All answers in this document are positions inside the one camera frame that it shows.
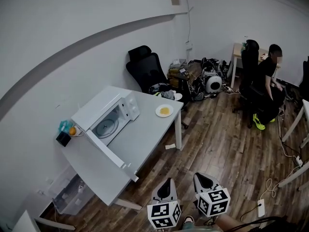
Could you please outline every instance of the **electrical outlet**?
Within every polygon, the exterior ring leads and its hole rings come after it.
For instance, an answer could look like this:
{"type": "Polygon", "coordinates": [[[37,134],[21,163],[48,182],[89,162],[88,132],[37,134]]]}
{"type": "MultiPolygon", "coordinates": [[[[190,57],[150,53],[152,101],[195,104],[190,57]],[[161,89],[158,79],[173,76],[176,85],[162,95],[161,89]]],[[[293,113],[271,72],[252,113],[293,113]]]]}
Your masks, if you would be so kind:
{"type": "Polygon", "coordinates": [[[264,199],[257,201],[257,216],[262,217],[265,215],[265,203],[264,199]]]}
{"type": "Polygon", "coordinates": [[[37,194],[44,195],[44,192],[42,190],[37,190],[37,194]]]}
{"type": "Polygon", "coordinates": [[[190,49],[192,49],[193,48],[193,44],[191,43],[191,41],[187,41],[186,43],[185,43],[185,49],[186,50],[190,50],[190,49]]]}
{"type": "Polygon", "coordinates": [[[300,157],[296,157],[296,162],[298,164],[299,167],[301,167],[303,165],[303,161],[300,159],[300,157]]]}
{"type": "Polygon", "coordinates": [[[51,178],[49,178],[49,177],[47,177],[47,178],[45,179],[45,181],[46,181],[46,183],[49,184],[49,185],[51,185],[51,184],[54,182],[54,180],[51,179],[51,178]]]}

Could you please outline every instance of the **microwave door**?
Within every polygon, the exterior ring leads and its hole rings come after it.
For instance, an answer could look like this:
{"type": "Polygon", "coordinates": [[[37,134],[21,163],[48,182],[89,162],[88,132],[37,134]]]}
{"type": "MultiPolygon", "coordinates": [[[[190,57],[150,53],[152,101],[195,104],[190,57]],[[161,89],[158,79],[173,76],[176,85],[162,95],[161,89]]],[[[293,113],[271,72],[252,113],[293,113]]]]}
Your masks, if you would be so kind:
{"type": "Polygon", "coordinates": [[[139,178],[131,171],[130,164],[126,165],[118,156],[116,156],[107,146],[91,131],[87,132],[90,140],[109,158],[114,164],[119,168],[122,168],[123,171],[134,181],[136,182],[139,178]]]}

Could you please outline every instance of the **person's hand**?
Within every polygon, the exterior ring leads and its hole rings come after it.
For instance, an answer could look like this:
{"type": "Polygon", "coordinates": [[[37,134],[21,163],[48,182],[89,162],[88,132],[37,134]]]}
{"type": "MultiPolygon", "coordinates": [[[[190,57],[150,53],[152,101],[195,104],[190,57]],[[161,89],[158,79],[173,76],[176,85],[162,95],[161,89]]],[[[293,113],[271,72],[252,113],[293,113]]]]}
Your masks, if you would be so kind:
{"type": "Polygon", "coordinates": [[[280,91],[282,91],[282,87],[281,87],[281,85],[280,85],[279,83],[276,83],[276,87],[277,87],[277,89],[279,89],[280,91]]]}

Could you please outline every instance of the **cloth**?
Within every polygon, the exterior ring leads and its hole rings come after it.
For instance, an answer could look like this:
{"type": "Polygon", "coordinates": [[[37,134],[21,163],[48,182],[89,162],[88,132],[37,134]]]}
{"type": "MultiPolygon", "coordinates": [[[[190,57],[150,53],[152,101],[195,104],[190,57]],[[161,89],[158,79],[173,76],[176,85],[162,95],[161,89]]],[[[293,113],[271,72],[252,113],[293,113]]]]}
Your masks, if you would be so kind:
{"type": "Polygon", "coordinates": [[[273,63],[270,57],[261,62],[257,67],[256,73],[254,74],[255,77],[253,79],[253,86],[264,93],[266,91],[265,78],[266,76],[272,77],[276,67],[277,64],[273,63]]]}
{"type": "Polygon", "coordinates": [[[270,87],[270,89],[274,100],[272,100],[266,93],[259,101],[263,112],[259,112],[257,117],[263,125],[266,125],[279,114],[279,107],[283,105],[285,98],[284,91],[280,91],[276,87],[270,87]]]}
{"type": "Polygon", "coordinates": [[[163,98],[167,98],[167,99],[170,99],[170,100],[175,99],[174,92],[172,91],[172,87],[169,84],[158,83],[158,84],[152,85],[149,88],[149,94],[151,94],[151,95],[154,95],[158,92],[161,92],[161,96],[163,98]]]}
{"type": "Polygon", "coordinates": [[[217,230],[214,229],[209,229],[209,228],[205,228],[205,227],[195,227],[194,223],[192,222],[186,222],[183,225],[183,229],[181,231],[185,232],[218,232],[217,230]]]}

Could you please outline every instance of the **yellow shoe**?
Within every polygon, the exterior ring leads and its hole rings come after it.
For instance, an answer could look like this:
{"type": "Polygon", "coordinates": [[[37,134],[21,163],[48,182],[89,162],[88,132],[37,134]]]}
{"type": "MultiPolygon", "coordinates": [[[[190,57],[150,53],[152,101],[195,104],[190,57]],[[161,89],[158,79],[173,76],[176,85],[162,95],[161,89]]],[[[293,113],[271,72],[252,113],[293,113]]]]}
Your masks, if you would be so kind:
{"type": "Polygon", "coordinates": [[[259,130],[265,130],[265,125],[261,124],[260,120],[257,118],[257,114],[253,114],[253,121],[255,122],[255,125],[259,130]]]}

